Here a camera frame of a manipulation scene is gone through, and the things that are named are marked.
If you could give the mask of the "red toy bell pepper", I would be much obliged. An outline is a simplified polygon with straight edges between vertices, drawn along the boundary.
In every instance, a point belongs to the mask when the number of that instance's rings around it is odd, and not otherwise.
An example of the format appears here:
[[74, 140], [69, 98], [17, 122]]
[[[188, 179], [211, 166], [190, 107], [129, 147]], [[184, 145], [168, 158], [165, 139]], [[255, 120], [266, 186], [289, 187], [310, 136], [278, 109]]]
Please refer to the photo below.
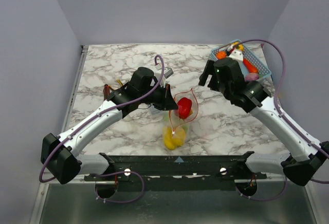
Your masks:
[[178, 116], [180, 119], [187, 119], [192, 109], [192, 100], [186, 97], [181, 98], [178, 103]]

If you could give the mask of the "clear zip top bag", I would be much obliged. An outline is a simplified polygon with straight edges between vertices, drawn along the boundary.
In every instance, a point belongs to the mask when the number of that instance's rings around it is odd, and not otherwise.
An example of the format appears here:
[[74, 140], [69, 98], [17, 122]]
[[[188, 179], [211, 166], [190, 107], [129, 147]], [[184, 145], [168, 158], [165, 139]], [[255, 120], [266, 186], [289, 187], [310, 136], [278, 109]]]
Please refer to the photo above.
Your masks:
[[169, 111], [163, 117], [162, 140], [169, 150], [182, 147], [190, 140], [191, 123], [196, 119], [199, 110], [193, 88], [177, 93], [174, 101], [178, 109]]

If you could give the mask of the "yellow toy lemon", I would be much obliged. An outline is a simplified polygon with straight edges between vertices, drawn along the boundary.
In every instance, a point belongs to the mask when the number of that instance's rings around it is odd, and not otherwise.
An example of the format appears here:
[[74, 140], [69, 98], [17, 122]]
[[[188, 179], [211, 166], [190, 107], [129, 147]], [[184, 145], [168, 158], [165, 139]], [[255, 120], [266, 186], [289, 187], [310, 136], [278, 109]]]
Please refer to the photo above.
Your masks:
[[183, 128], [178, 127], [172, 137], [172, 142], [176, 147], [181, 147], [186, 139], [186, 132]]

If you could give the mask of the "yellow toy corn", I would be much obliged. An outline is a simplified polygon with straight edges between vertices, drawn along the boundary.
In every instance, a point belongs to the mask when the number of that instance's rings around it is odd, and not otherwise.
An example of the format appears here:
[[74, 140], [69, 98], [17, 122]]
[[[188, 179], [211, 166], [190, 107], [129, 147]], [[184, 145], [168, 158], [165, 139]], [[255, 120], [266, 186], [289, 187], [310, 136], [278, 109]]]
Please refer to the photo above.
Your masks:
[[162, 139], [165, 147], [169, 150], [174, 150], [175, 145], [172, 142], [172, 130], [170, 127], [166, 126], [162, 130]]

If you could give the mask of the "blue plastic basket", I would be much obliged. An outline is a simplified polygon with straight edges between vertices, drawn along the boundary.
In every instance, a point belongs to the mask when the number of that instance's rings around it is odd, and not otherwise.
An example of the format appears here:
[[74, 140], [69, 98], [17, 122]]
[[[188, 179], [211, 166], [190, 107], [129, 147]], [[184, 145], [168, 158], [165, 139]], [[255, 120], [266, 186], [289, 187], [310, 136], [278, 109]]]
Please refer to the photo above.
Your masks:
[[[230, 44], [240, 42], [241, 40], [233, 40], [229, 42], [228, 45], [213, 48], [210, 51], [210, 59], [213, 61], [218, 60], [218, 58], [216, 57], [218, 52], [227, 50]], [[264, 64], [247, 46], [245, 46], [245, 44], [243, 44], [242, 46], [244, 48], [243, 50], [241, 50], [243, 59], [246, 59], [254, 68], [258, 70], [259, 78], [257, 79], [257, 81], [259, 81], [260, 83], [264, 82], [268, 77], [271, 76], [271, 71], [268, 69], [266, 64]]]

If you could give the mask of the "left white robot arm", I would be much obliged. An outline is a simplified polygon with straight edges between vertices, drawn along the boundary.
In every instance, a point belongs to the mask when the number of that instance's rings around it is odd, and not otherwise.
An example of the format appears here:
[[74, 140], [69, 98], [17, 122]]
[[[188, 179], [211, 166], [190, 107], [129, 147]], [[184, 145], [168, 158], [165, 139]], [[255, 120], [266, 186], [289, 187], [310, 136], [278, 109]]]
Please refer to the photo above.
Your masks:
[[120, 88], [103, 88], [103, 103], [73, 128], [55, 136], [46, 135], [42, 142], [41, 162], [60, 184], [66, 184], [80, 174], [97, 174], [102, 180], [113, 177], [114, 168], [104, 153], [82, 156], [82, 150], [112, 124], [134, 112], [140, 104], [157, 110], [176, 110], [165, 74], [172, 71], [159, 66], [139, 67], [131, 79]]

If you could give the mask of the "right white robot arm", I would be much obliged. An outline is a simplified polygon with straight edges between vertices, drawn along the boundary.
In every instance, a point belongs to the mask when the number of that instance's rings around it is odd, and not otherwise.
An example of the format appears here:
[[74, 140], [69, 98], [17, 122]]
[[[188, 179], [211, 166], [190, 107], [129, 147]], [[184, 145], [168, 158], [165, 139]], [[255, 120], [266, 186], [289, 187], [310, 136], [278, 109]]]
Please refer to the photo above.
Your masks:
[[288, 114], [280, 110], [277, 101], [260, 82], [246, 82], [236, 60], [208, 60], [199, 77], [199, 85], [221, 92], [232, 105], [262, 122], [286, 149], [287, 154], [251, 153], [236, 166], [244, 179], [254, 173], [286, 176], [291, 182], [305, 186], [328, 156], [328, 142], [320, 142], [307, 133]]

